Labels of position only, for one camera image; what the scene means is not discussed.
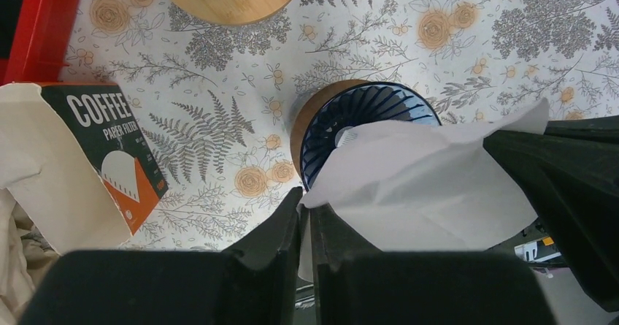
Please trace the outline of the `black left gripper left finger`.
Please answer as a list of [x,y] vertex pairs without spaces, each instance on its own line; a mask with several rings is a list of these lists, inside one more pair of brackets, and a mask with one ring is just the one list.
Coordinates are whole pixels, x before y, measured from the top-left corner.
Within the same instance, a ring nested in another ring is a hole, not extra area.
[[219,252],[74,251],[49,270],[22,324],[291,324],[300,232],[292,188]]

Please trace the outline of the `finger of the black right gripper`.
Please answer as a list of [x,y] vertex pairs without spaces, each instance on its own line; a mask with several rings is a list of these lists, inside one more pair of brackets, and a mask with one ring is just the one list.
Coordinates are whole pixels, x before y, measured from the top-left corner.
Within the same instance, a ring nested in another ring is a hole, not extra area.
[[484,149],[522,189],[584,292],[618,311],[618,117],[500,130]]

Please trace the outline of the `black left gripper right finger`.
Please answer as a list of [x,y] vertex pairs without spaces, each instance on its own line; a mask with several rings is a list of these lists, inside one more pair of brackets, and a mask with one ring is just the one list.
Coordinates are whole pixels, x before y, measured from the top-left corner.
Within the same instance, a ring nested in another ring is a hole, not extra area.
[[319,324],[554,324],[533,272],[489,252],[385,252],[309,211]]

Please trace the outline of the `blue ribbed glass dripper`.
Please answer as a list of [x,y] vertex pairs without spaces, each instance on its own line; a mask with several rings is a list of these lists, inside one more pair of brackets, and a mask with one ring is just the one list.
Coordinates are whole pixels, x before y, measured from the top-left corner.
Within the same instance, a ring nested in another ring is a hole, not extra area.
[[429,102],[405,85],[392,82],[346,80],[323,90],[325,100],[301,127],[299,176],[308,191],[322,166],[336,149],[344,131],[378,121],[409,121],[439,126],[441,121]]

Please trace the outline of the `orange coffee filter box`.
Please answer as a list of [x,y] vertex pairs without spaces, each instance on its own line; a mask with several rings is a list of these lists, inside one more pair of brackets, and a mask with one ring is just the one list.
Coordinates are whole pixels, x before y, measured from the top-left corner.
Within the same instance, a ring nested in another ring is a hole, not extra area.
[[168,185],[120,87],[1,87],[1,187],[60,254],[136,234]]

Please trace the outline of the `beige cloth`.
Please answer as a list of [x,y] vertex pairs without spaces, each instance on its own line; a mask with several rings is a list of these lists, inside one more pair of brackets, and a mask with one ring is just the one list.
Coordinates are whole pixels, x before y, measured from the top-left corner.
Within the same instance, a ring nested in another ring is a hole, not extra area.
[[1,190],[1,323],[16,324],[59,259],[11,193]]

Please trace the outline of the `red plastic tray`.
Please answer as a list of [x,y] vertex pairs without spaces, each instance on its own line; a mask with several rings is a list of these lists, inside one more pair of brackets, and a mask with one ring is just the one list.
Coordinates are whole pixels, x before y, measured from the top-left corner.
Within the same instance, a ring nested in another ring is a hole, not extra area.
[[1,59],[1,84],[55,82],[80,0],[23,0],[9,58]]

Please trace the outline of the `black cloth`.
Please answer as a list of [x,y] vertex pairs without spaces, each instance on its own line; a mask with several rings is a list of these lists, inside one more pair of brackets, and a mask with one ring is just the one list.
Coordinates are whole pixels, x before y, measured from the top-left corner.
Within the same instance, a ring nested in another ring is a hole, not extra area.
[[23,0],[1,0],[1,59],[9,58]]

